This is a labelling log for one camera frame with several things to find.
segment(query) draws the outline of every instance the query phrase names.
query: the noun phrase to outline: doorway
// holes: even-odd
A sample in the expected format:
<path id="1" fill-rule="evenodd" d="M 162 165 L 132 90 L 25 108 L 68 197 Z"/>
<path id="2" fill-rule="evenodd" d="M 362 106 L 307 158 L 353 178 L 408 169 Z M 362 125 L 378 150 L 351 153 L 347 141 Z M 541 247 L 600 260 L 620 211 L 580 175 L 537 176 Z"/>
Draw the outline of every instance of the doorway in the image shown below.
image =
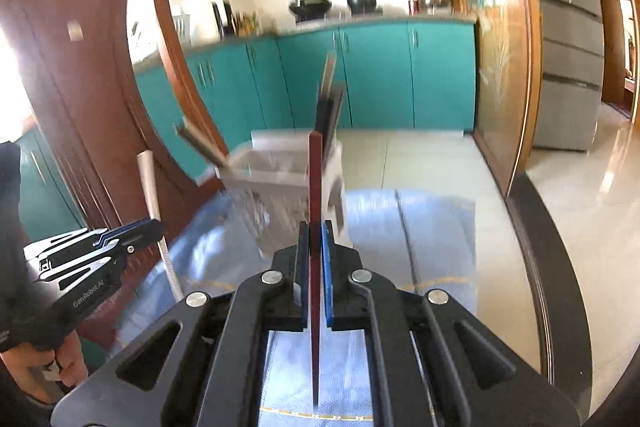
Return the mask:
<path id="1" fill-rule="evenodd" d="M 635 20 L 631 0 L 600 0 L 604 28 L 602 101 L 632 119 L 636 92 Z"/>

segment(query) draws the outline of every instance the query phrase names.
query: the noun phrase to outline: black sleeve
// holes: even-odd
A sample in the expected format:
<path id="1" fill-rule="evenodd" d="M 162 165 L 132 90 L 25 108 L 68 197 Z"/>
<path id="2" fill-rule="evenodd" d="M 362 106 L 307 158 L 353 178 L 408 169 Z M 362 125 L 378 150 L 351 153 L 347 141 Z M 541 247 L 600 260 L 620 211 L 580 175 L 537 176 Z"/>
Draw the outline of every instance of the black sleeve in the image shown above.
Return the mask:
<path id="1" fill-rule="evenodd" d="M 27 283 L 19 203 L 20 146 L 0 143 L 0 299 L 5 301 L 15 298 Z"/>
<path id="2" fill-rule="evenodd" d="M 51 427 L 49 416 L 24 396 L 0 360 L 0 427 Z"/>
<path id="3" fill-rule="evenodd" d="M 0 326 L 11 309 L 7 301 L 26 283 L 19 202 L 20 147 L 0 143 Z M 49 412 L 22 393 L 0 360 L 0 426 L 50 427 L 48 418 Z"/>

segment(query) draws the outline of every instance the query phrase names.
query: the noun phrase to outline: teal cabinet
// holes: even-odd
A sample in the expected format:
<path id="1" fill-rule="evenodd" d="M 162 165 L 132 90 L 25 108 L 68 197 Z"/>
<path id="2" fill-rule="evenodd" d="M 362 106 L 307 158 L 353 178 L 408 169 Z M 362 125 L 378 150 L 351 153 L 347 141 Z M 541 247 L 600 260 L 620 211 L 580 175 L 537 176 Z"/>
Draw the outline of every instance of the teal cabinet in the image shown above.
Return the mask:
<path id="1" fill-rule="evenodd" d="M 51 170 L 41 145 L 46 140 L 37 127 L 16 140 L 20 146 L 20 204 L 18 211 L 24 231 L 30 241 L 84 227 L 68 188 L 62 182 L 58 167 Z"/>
<path id="2" fill-rule="evenodd" d="M 409 23 L 415 127 L 472 130 L 476 107 L 474 26 Z"/>
<path id="3" fill-rule="evenodd" d="M 296 129 L 313 129 L 314 127 L 318 89 L 328 52 L 334 52 L 337 55 L 334 82 L 342 84 L 346 79 L 339 37 L 340 33 L 336 28 L 278 39 L 282 69 Z M 338 127 L 351 127 L 349 91 L 342 102 Z"/>
<path id="4" fill-rule="evenodd" d="M 340 28 L 340 36 L 353 127 L 413 128 L 414 91 L 406 23 L 352 25 Z"/>
<path id="5" fill-rule="evenodd" d="M 183 114 L 164 69 L 160 66 L 139 73 L 136 75 L 136 83 L 156 134 L 182 170 L 196 179 L 203 174 L 207 164 L 190 145 L 175 134 L 174 126 L 182 121 Z"/>
<path id="6" fill-rule="evenodd" d="M 229 150 L 264 129 L 264 117 L 245 44 L 219 45 L 187 61 L 196 86 Z"/>
<path id="7" fill-rule="evenodd" d="M 262 115 L 267 129 L 292 129 L 293 116 L 275 39 L 257 39 L 246 45 L 254 71 Z"/>

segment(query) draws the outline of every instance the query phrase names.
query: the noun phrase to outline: kitchen counter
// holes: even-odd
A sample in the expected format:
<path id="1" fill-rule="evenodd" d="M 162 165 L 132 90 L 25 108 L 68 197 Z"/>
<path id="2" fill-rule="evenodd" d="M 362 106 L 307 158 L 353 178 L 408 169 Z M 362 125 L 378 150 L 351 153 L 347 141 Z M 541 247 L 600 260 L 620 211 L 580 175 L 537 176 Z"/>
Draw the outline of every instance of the kitchen counter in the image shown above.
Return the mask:
<path id="1" fill-rule="evenodd" d="M 390 22 L 424 22 L 424 21 L 434 21 L 434 22 L 455 22 L 455 23 L 466 23 L 466 24 L 475 24 L 478 20 L 478 17 L 475 15 L 465 15 L 465 14 L 420 14 L 420 15 L 404 15 L 404 16 L 395 16 L 395 15 L 360 15 L 348 18 L 332 18 L 332 19 L 322 19 L 318 21 L 309 21 L 307 23 L 302 23 L 300 26 L 296 28 L 292 28 L 290 30 L 282 30 L 279 32 L 267 32 L 261 35 L 254 35 L 248 37 L 231 37 L 226 38 L 223 41 L 215 40 L 209 42 L 199 42 L 196 45 L 185 45 L 182 50 L 184 52 L 184 56 L 188 57 L 190 55 L 196 55 L 199 53 L 206 53 L 211 51 L 213 48 L 217 46 L 228 46 L 232 44 L 245 44 L 248 42 L 256 41 L 257 39 L 263 38 L 274 38 L 279 36 L 288 36 L 288 35 L 296 35 L 307 32 L 314 32 L 319 30 L 326 30 L 335 28 L 338 26 L 351 26 L 351 25 L 364 25 L 364 24 L 373 24 L 373 23 L 390 23 Z M 160 60 L 159 52 L 155 52 L 148 57 L 144 58 L 140 62 L 136 62 L 133 65 L 133 70 L 135 73 L 143 73 L 144 71 L 151 70 L 156 68 L 162 64 Z"/>

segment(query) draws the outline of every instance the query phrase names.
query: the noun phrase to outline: red chopstick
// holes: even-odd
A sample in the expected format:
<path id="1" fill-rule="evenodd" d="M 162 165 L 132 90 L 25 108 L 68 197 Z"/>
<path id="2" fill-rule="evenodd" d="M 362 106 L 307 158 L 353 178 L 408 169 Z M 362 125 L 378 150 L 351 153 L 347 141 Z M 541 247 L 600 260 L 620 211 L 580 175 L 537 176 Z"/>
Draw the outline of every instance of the red chopstick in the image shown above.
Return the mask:
<path id="1" fill-rule="evenodd" d="M 320 380 L 320 252 L 322 248 L 322 135 L 309 134 L 309 292 L 311 373 L 314 407 Z"/>

